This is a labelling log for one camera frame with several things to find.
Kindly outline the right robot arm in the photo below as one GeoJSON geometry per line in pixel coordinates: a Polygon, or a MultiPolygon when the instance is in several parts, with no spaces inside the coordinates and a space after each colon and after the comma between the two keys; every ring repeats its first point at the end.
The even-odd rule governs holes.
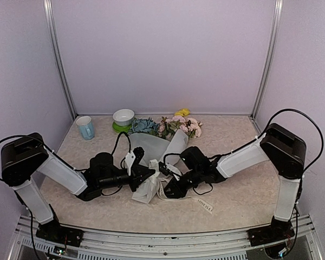
{"type": "Polygon", "coordinates": [[[184,198],[189,189],[201,183],[217,184],[235,174],[270,161],[278,172],[279,190],[275,213],[267,226],[248,230],[251,246],[259,246],[288,239],[296,235],[291,216],[301,192],[304,173],[306,143],[282,126],[272,123],[266,131],[246,145],[214,159],[206,157],[197,146],[191,146],[178,157],[188,168],[178,174],[166,161],[159,164],[160,171],[173,177],[164,188],[169,199],[184,198]]]}

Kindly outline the cream printed ribbon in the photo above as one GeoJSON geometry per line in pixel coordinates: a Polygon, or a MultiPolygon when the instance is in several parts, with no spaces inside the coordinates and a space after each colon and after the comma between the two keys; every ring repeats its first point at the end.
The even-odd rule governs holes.
{"type": "Polygon", "coordinates": [[[200,197],[196,196],[186,196],[184,198],[178,198],[178,199],[173,199],[173,198],[167,198],[165,192],[164,192],[164,186],[163,186],[163,181],[167,182],[168,179],[166,178],[161,178],[159,177],[160,171],[158,170],[159,164],[156,159],[150,160],[148,163],[148,168],[150,170],[155,170],[158,173],[157,176],[157,196],[164,201],[169,201],[169,202],[175,202],[179,200],[187,200],[187,199],[193,199],[195,202],[197,202],[205,211],[207,211],[209,214],[213,214],[213,206],[209,204],[208,202],[202,200],[200,197]]]}

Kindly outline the pink fake flower bunch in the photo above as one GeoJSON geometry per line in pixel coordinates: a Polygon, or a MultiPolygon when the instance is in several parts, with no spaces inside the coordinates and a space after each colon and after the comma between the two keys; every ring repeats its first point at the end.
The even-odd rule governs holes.
{"type": "Polygon", "coordinates": [[[195,139],[201,136],[202,125],[200,121],[191,117],[181,115],[175,115],[172,118],[162,117],[158,128],[158,136],[171,140],[177,130],[182,130],[189,139],[195,139]]]}

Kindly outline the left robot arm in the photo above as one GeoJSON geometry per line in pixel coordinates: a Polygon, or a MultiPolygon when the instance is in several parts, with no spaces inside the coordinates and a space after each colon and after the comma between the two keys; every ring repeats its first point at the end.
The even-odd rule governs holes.
{"type": "Polygon", "coordinates": [[[10,136],[1,149],[2,180],[12,187],[38,222],[36,236],[64,246],[79,247],[83,231],[60,224],[50,204],[43,198],[32,175],[36,172],[62,185],[76,198],[89,202],[104,189],[128,185],[135,192],[155,170],[140,164],[144,150],[129,149],[125,165],[116,167],[112,153],[101,152],[91,158],[89,167],[76,170],[62,160],[43,141],[39,133],[10,136]]]}

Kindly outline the yellow fake flower stem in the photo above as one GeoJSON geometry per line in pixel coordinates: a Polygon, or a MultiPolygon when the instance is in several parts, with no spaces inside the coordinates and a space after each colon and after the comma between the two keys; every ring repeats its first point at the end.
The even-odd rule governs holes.
{"type": "Polygon", "coordinates": [[[188,116],[190,114],[190,110],[187,108],[183,108],[175,112],[175,116],[188,116]]]}

